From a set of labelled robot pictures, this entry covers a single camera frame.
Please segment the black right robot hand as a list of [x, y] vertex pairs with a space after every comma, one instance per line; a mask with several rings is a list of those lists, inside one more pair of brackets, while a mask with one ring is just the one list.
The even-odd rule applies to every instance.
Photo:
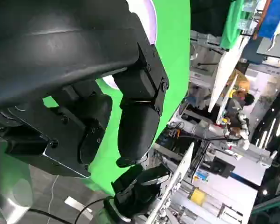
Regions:
[[140, 164], [130, 167], [111, 183], [115, 207], [127, 218], [147, 211], [170, 175], [169, 169], [162, 164], [149, 169], [144, 169]]

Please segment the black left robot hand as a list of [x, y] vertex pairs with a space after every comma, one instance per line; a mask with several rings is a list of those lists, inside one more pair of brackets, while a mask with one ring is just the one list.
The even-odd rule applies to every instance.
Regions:
[[153, 143], [169, 80], [139, 17], [124, 0], [0, 0], [0, 138], [6, 153], [54, 175], [90, 176], [112, 98], [123, 98], [119, 167]]

